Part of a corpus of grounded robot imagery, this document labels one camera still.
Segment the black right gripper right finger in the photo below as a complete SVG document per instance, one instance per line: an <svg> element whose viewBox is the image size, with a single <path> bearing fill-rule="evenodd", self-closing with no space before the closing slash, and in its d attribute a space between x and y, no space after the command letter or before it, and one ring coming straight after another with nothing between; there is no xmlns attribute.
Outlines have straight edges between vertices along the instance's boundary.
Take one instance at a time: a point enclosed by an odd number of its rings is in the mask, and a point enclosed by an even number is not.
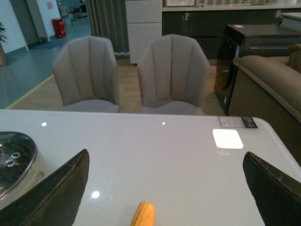
<svg viewBox="0 0 301 226"><path fill-rule="evenodd" d="M249 190L266 226L301 224L301 183L252 152L243 159Z"/></svg>

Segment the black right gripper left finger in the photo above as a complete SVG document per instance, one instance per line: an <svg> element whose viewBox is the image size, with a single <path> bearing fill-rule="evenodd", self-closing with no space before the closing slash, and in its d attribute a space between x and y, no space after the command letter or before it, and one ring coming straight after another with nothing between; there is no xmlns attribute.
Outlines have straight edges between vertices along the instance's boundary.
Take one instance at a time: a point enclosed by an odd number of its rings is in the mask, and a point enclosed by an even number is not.
<svg viewBox="0 0 301 226"><path fill-rule="evenodd" d="M89 173L83 149L23 196L0 211L2 226L71 226Z"/></svg>

